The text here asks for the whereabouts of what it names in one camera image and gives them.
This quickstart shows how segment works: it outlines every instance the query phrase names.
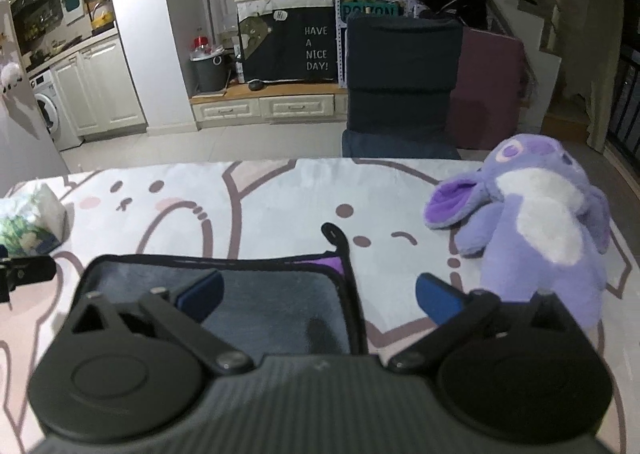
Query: washing machine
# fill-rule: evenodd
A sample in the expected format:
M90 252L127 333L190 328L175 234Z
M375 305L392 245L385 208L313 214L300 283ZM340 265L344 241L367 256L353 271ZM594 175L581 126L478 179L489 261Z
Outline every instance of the washing machine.
M69 122L62 99L53 83L51 71L46 70L31 79L31 87L56 148L66 150L81 145L83 140L75 134Z

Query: cartoon tablecloth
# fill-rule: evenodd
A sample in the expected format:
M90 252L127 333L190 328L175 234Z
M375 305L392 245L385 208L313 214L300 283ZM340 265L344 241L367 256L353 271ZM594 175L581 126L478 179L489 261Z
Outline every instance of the cartoon tablecloth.
M433 329L415 298L421 272L468 291L479 261L458 254L454 230L422 221L439 180L479 163L441 160L290 160L172 164L45 181L70 221L52 255L51 282L20 287L0 305L0 453L42 438L26 399L28 377L68 313L84 268L102 254L267 259L330 248L320 227L338 225L366 317L369 348L389 358ZM10 194L23 187L18 185ZM640 270L615 224L609 285L593 342L615 377L600 431L614 452L640 452Z

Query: dark gray chair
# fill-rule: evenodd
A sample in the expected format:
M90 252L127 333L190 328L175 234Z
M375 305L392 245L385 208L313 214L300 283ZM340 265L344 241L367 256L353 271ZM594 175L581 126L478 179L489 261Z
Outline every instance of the dark gray chair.
M359 15L348 21L348 158L459 160L446 133L462 25Z

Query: trash can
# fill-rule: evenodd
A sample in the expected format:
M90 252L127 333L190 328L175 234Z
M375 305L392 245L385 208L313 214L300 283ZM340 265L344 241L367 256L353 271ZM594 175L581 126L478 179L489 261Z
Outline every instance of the trash can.
M209 54L192 54L191 62L198 77L198 91L212 93L226 86L225 49L221 46Z

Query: tissue box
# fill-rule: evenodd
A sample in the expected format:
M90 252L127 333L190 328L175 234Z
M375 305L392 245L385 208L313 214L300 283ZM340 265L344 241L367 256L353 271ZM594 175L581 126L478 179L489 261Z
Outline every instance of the tissue box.
M66 210L45 183L25 185L0 199L0 244L9 257L41 256L60 246Z

